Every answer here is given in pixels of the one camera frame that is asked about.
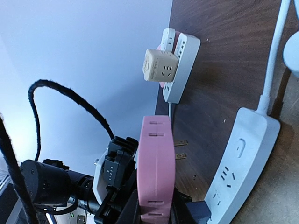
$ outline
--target white wall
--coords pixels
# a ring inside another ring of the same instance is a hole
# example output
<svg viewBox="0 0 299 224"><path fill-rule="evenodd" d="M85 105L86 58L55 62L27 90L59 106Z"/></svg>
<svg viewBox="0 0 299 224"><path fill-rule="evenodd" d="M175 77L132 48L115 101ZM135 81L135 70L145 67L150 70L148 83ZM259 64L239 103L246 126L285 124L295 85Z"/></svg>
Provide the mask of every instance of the white wall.
<svg viewBox="0 0 299 224"><path fill-rule="evenodd" d="M139 139L143 116L154 114L158 90L143 79L144 54L160 43L171 5L171 0L1 2L0 112L19 162L35 157L27 90L40 78L71 87L103 114L116 135ZM59 159L93 175L93 162L109 142L106 131L54 90L37 89L35 100L40 161Z"/></svg>

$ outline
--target wood grain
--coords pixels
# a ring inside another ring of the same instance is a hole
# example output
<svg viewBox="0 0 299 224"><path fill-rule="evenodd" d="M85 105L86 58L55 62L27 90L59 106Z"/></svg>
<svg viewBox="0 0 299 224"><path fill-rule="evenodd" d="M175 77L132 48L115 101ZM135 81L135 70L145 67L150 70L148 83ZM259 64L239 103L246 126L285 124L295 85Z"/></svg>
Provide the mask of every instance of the wood grain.
<svg viewBox="0 0 299 224"><path fill-rule="evenodd" d="M173 1L170 27L201 39L174 113L174 138L189 141L176 149L187 154L176 162L176 186L194 201L205 197L238 109L256 109L279 6L279 0ZM292 2L271 92L271 108L278 95L280 106L272 114L278 116L281 131L261 177L232 223L299 223L299 83L293 75L283 75L282 61L283 47L297 30ZM156 114L167 114L167 108L160 90Z"/></svg>

